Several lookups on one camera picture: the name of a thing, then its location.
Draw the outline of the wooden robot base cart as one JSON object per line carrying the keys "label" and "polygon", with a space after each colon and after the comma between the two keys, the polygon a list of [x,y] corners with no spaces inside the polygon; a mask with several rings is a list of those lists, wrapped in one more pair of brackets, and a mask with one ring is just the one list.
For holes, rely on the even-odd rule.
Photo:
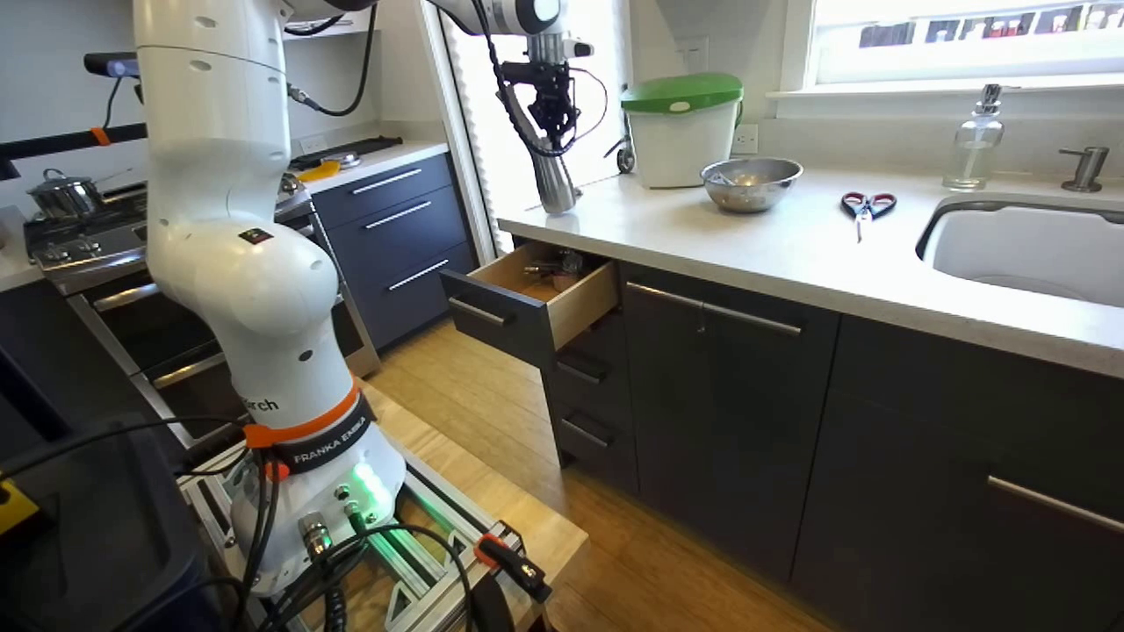
{"label": "wooden robot base cart", "polygon": [[310,426],[248,426],[181,493],[235,584],[235,632],[557,632],[557,563],[396,448],[361,391]]}

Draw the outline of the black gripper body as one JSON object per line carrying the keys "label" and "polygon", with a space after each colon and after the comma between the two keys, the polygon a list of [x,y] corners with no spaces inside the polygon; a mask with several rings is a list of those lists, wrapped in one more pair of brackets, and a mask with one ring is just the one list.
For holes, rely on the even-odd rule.
{"label": "black gripper body", "polygon": [[527,57],[520,62],[501,62],[501,103],[523,144],[540,144],[538,122],[550,127],[558,144],[558,122],[577,110],[574,57],[591,57],[591,44],[567,33],[540,33],[527,37]]}

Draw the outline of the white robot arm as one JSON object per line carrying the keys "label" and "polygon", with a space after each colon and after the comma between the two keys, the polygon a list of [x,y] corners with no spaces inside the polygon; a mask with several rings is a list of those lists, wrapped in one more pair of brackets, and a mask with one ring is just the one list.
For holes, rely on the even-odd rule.
{"label": "white robot arm", "polygon": [[371,3],[135,0],[148,271],[217,337],[251,413],[256,475],[234,487],[234,523],[259,587],[314,563],[305,518],[344,528],[340,483],[360,482],[390,514],[407,479],[334,337],[334,261],[276,220],[292,158],[280,28]]}

